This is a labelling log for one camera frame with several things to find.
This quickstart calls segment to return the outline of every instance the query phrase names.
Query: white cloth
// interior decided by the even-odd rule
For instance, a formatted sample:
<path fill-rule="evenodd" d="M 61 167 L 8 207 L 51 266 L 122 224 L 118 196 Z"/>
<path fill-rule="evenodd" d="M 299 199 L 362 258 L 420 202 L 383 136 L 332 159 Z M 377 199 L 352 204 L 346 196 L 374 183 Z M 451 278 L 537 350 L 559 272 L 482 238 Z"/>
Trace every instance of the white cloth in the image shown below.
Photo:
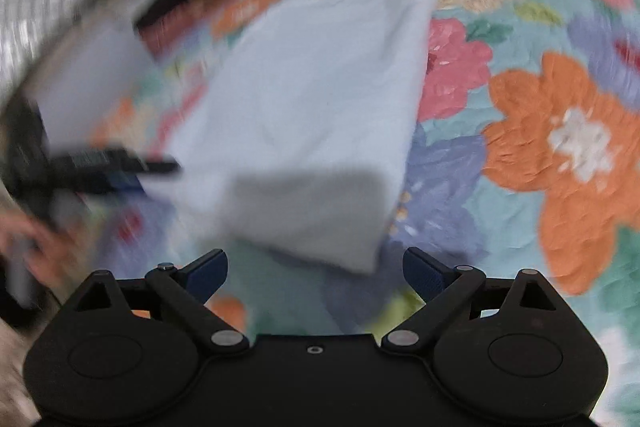
<path fill-rule="evenodd" d="M 437 0 L 284 0 L 241 36 L 143 181 L 235 237 L 371 273 L 398 200 Z"/>

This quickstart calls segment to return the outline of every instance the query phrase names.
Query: human hand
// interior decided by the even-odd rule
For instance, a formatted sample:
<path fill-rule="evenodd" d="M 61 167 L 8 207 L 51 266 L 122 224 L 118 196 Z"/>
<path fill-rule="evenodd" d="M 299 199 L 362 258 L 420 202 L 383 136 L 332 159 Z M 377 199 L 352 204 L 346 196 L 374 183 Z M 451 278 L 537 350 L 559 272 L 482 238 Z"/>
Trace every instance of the human hand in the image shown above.
<path fill-rule="evenodd" d="M 25 255 L 29 271 L 45 286 L 57 286 L 77 246 L 77 231 L 54 232 L 43 222 L 22 212 L 0 212 L 0 253 L 5 258 L 11 255 L 14 237 L 17 236 L 32 239 L 37 245 Z"/>

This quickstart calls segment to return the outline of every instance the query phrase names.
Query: floral bedspread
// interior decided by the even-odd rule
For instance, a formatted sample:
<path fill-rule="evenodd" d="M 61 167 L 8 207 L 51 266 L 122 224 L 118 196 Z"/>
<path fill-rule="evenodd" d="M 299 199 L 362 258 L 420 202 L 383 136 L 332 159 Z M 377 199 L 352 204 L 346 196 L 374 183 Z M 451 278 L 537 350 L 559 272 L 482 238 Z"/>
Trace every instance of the floral bedspread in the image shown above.
<path fill-rule="evenodd" d="M 162 58 L 96 130 L 161 152 L 252 19 L 238 0 Z M 440 0 L 406 186 L 372 277 L 223 245 L 212 306 L 250 333 L 388 330 L 420 302 L 405 247 L 491 277 L 534 267 L 603 346 L 610 379 L 594 418 L 640 425 L 640 0 Z M 170 205 L 132 196 L 108 220 L 98 264 L 139 277 L 185 263 Z"/>

